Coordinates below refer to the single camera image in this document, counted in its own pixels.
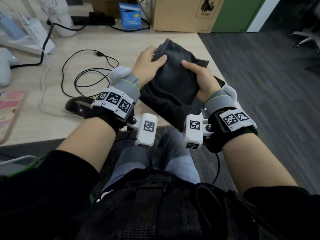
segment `black wristband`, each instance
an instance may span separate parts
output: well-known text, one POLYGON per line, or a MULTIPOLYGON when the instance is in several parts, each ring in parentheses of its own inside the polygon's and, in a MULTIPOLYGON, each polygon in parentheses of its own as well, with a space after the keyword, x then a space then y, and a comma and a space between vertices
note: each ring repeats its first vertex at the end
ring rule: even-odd
POLYGON ((114 129, 115 133, 118 133, 118 131, 126 125, 126 123, 117 119, 116 114, 114 112, 104 107, 94 106, 92 109, 90 109, 90 112, 85 116, 85 119, 93 117, 98 117, 105 121, 108 125, 112 127, 112 129, 114 129))
POLYGON ((212 114, 208 119, 208 124, 211 124, 214 134, 211 135, 209 138, 204 138, 203 141, 208 145, 207 149, 210 152, 213 152, 213 153, 221 152, 222 147, 228 141, 240 135, 247 134, 247 133, 254 133, 255 135, 258 135, 258 131, 256 128, 254 128, 253 125, 242 127, 235 131, 230 131, 230 129, 223 122, 223 120, 219 117, 219 114, 225 111, 228 111, 229 109, 233 110, 236 108, 228 107, 228 108, 220 109, 219 111, 216 111, 214 114, 212 114))

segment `hand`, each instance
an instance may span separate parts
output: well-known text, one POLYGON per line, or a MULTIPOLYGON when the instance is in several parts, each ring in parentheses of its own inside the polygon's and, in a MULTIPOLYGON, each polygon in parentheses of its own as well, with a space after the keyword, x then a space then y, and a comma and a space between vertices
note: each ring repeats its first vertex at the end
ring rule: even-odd
POLYGON ((218 81, 215 79, 209 68, 204 68, 194 63, 186 62, 185 60, 183 60, 181 64, 184 68, 197 75, 197 82, 200 87, 197 97, 201 102, 205 103, 211 94, 221 89, 218 81))
POLYGON ((155 50, 156 48, 149 46, 142 51, 132 68, 132 74, 138 78, 140 88, 150 82, 155 77, 157 70, 166 63, 166 55, 161 56, 156 61, 151 61, 155 50))

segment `blue box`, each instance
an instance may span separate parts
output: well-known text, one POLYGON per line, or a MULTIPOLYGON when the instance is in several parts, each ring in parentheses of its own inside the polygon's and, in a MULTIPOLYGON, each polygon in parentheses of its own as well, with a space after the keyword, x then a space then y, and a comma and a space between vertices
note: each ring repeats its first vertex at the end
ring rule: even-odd
POLYGON ((122 27, 125 30, 141 28, 141 10, 139 5, 119 3, 122 27))

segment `black shirt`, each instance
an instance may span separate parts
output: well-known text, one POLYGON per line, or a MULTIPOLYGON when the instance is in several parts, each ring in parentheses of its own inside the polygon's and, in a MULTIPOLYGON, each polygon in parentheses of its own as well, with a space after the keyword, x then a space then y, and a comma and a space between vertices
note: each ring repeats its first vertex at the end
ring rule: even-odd
MULTIPOLYGON (((37 169, 0 182, 1 239, 53 239, 90 207, 99 174, 81 158, 55 150, 37 169)), ((244 198, 287 239, 309 239, 320 225, 320 195, 300 187, 255 187, 244 198)))

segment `black fabric pouch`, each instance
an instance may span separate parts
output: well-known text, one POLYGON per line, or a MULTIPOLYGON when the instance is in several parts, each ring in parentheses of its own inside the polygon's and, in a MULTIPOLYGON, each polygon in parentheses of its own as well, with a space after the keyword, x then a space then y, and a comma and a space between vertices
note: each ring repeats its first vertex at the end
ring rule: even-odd
POLYGON ((199 91, 196 75, 186 70, 181 61, 186 60, 207 67, 209 61, 199 60, 194 55, 170 39, 160 45, 154 59, 167 55, 166 63, 157 71, 154 79, 141 90, 140 100, 163 117, 179 131, 189 114, 198 115, 205 107, 196 95, 199 91))

